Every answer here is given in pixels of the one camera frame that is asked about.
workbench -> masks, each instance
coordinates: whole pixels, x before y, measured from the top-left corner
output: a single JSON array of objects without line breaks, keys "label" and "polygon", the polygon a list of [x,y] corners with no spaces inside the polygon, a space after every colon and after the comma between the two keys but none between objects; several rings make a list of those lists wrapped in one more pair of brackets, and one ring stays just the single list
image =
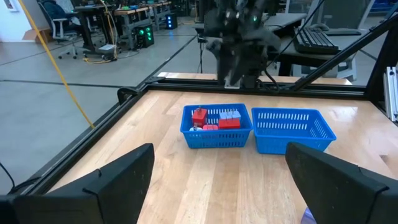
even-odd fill
[{"label": "workbench", "polygon": [[156,30],[159,30],[159,19],[162,17],[165,17],[167,14],[170,14],[170,4],[172,2],[160,2],[160,3],[155,3],[155,4],[147,4],[148,7],[152,9],[152,12],[154,13],[154,20],[155,20],[155,26]]},{"label": "workbench", "polygon": [[[334,78],[316,82],[351,84]],[[250,116],[253,107],[319,110],[337,137],[326,153],[388,177],[394,178],[391,169],[397,171],[396,164],[386,164],[397,154],[397,127],[369,101],[149,90],[52,190],[151,142],[155,164],[139,223],[299,223],[306,204],[285,157],[258,154],[253,132],[242,148],[188,148],[180,132],[183,107],[215,103],[244,103]]]},{"label": "workbench", "polygon": [[[149,25],[152,23],[150,17],[149,17],[149,11],[150,7],[140,7],[138,9],[131,9],[131,10],[115,10],[114,15],[115,16],[121,16],[124,19],[124,24],[123,24],[123,31],[124,34],[127,35],[129,39],[129,48],[132,50],[134,49],[134,38],[132,36],[132,33],[134,32],[135,27],[139,26],[145,26]],[[141,20],[141,17],[139,16],[140,12],[144,12],[146,14],[146,19]],[[133,14],[138,14],[138,22],[130,22],[130,16]]]}]

keyboard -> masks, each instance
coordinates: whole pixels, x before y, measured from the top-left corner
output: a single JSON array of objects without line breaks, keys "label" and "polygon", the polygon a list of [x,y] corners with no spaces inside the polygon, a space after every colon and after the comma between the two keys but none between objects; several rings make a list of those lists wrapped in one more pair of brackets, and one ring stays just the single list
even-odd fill
[{"label": "keyboard", "polygon": [[294,40],[294,47],[300,53],[337,54],[338,46],[319,28],[305,27]]}]

empty blue basket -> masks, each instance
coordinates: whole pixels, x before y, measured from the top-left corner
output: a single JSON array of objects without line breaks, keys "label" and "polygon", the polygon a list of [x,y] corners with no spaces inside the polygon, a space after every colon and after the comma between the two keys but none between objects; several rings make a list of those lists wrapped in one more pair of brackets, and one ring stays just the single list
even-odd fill
[{"label": "empty blue basket", "polygon": [[317,110],[253,108],[257,151],[285,154],[289,142],[299,142],[324,151],[336,136]]},{"label": "empty blue basket", "polygon": [[[192,115],[199,106],[207,109],[207,124],[218,124],[220,112],[238,111],[241,114],[241,128],[215,131],[189,131],[193,127]],[[187,105],[184,106],[180,131],[192,149],[212,147],[243,147],[253,129],[251,120],[242,103],[223,105]]]}]

blue basket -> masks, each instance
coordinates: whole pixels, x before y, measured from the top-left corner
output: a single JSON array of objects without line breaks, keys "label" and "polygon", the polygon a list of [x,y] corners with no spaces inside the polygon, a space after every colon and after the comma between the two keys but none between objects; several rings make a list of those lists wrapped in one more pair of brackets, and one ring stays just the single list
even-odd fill
[{"label": "blue basket", "polygon": [[251,110],[257,150],[285,154],[289,142],[324,151],[336,136],[317,110],[253,108]]},{"label": "blue basket", "polygon": [[[218,124],[220,112],[237,110],[241,114],[241,129],[215,131],[189,131],[193,127],[193,112],[201,106],[207,109],[207,124]],[[192,149],[211,147],[243,147],[253,129],[251,120],[242,103],[223,105],[187,105],[184,106],[180,131],[184,134],[187,144]]]}]

red toy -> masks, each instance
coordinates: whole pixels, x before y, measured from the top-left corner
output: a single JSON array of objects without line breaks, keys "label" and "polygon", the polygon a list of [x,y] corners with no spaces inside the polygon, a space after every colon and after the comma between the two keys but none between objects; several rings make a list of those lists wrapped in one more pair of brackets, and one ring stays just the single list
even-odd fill
[{"label": "red toy", "polygon": [[220,129],[239,129],[241,128],[241,123],[239,119],[219,119],[218,127]]},{"label": "red toy", "polygon": [[204,125],[203,130],[218,130],[218,126],[215,124],[206,124]]},{"label": "red toy", "polygon": [[203,127],[203,125],[206,124],[206,115],[207,115],[206,109],[202,108],[196,109],[192,116],[193,125],[196,125],[198,127]]}]

